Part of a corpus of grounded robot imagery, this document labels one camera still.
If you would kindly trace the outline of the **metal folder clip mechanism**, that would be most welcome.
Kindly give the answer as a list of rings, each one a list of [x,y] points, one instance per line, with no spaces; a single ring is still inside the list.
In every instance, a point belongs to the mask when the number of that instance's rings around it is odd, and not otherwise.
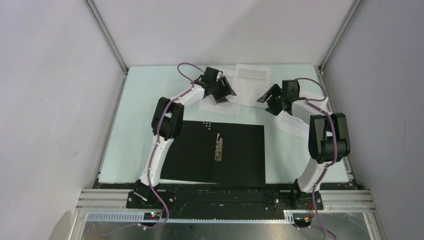
[[[222,161],[222,151],[223,151],[223,139],[218,132],[216,135],[216,141],[215,141],[215,151],[214,151],[214,160],[217,162]]]

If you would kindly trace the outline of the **red black clip folder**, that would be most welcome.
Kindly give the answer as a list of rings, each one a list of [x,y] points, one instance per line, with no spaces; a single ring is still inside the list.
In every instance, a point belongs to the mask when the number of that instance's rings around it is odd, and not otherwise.
[[[263,187],[262,125],[185,120],[161,170],[162,180]]]

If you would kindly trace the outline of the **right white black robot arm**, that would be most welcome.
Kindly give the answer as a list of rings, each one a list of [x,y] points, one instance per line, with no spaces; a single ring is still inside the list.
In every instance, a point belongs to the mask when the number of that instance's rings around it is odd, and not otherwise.
[[[266,111],[274,116],[285,112],[301,119],[309,127],[308,152],[310,159],[303,173],[294,181],[290,193],[281,193],[274,201],[275,209],[315,210],[322,180],[329,168],[351,152],[347,117],[344,113],[331,113],[317,104],[327,99],[301,96],[300,79],[274,84],[258,103],[267,105]]]

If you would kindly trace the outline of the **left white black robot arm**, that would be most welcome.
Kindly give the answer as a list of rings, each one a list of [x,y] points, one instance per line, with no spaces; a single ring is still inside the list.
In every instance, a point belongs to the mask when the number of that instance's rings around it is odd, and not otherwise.
[[[172,98],[161,97],[151,122],[153,139],[149,158],[139,179],[134,183],[133,193],[145,208],[156,206],[162,167],[173,141],[182,131],[185,108],[212,96],[217,104],[226,103],[229,96],[237,94],[222,70],[206,67],[196,79],[188,79],[190,85]]]

